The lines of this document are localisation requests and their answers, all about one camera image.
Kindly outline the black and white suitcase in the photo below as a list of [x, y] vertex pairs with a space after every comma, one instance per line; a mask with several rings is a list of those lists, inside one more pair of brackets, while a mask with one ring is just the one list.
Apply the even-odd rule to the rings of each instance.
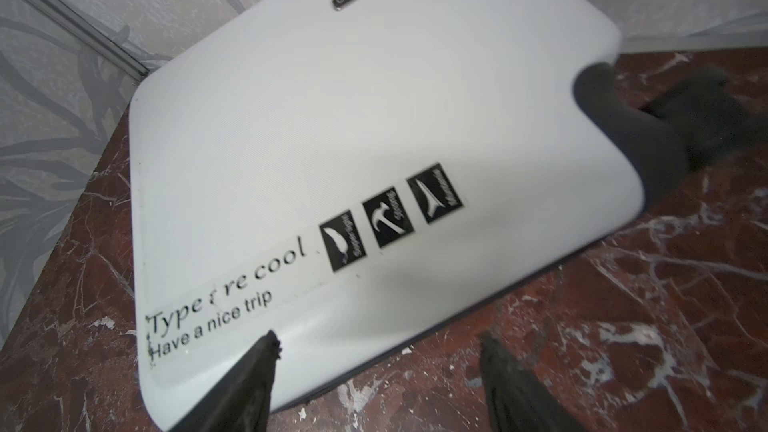
[[694, 72], [642, 108], [587, 0], [263, 0], [130, 104], [139, 381], [164, 431], [272, 330], [270, 412], [767, 139]]

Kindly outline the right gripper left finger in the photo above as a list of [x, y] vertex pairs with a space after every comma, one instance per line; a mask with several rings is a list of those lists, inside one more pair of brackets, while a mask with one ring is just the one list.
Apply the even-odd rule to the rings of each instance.
[[171, 431], [266, 431], [281, 343], [260, 337]]

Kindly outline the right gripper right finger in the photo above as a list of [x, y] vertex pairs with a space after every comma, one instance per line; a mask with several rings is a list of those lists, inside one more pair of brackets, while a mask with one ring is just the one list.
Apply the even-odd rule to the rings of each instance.
[[587, 431], [490, 332], [479, 339], [479, 368], [493, 431]]

